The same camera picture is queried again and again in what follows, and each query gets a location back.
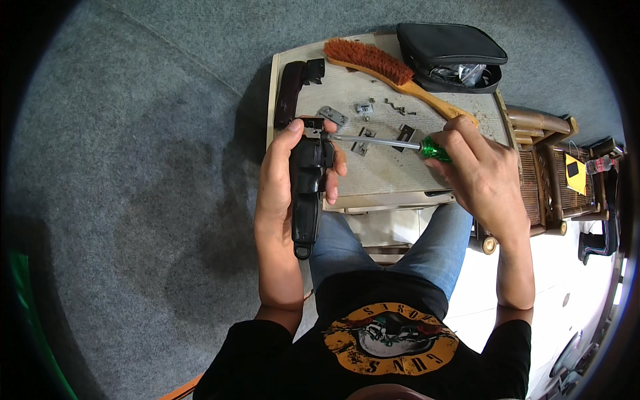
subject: yellow circle logo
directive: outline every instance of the yellow circle logo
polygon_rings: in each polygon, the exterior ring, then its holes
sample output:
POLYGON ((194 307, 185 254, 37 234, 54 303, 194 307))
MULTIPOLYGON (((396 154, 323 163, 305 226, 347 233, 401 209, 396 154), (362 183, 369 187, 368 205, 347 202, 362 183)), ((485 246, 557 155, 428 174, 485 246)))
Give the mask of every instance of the yellow circle logo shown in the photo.
POLYGON ((422 375, 453 358, 458 338, 434 316, 400 303, 362 307, 324 333, 346 369, 364 375, 422 375))

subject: screwdriver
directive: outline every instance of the screwdriver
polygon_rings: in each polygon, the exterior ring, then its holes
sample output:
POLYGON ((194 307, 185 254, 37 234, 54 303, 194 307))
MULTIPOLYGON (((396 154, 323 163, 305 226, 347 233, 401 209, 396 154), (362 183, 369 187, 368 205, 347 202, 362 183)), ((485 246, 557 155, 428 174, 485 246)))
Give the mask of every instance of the screwdriver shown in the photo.
POLYGON ((420 140, 420 143, 410 143, 407 141, 391 139, 368 138, 367 136, 347 136, 341 134, 331 134, 330 139, 412 148, 414 150, 418 150, 424 158, 435 158, 436 160, 443 161, 445 163, 451 162, 451 158, 447 154, 446 150, 442 146, 434 142, 429 136, 420 140))

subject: orange bristles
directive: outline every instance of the orange bristles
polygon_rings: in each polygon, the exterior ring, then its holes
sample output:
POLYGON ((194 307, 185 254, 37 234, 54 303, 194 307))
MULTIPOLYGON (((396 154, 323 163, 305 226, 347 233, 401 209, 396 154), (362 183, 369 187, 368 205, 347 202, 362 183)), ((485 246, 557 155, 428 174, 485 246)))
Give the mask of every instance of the orange bristles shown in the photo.
POLYGON ((329 39, 324 44, 323 51, 334 60, 360 65, 376 71, 398 86, 404 85, 413 78, 411 68, 373 44, 351 42, 345 39, 329 39))

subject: yellow paper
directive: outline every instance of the yellow paper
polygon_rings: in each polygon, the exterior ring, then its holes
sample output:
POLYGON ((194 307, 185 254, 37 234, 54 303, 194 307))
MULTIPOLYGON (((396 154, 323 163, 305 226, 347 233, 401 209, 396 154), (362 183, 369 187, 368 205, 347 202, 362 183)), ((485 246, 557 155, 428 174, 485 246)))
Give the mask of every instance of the yellow paper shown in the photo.
POLYGON ((564 175, 566 176, 566 187, 575 190, 582 196, 586 195, 587 171, 584 167, 584 164, 567 153, 564 153, 564 175), (577 163, 578 174, 569 178, 569 171, 567 170, 567 166, 573 163, 577 163))

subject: black zipper pouch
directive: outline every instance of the black zipper pouch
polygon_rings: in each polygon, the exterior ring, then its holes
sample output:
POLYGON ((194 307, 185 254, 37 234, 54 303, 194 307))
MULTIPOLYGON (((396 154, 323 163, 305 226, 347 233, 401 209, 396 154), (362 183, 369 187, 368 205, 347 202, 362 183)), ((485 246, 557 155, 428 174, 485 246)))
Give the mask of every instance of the black zipper pouch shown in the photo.
POLYGON ((404 22, 396 27, 404 63, 427 92, 493 93, 507 54, 480 29, 404 22))

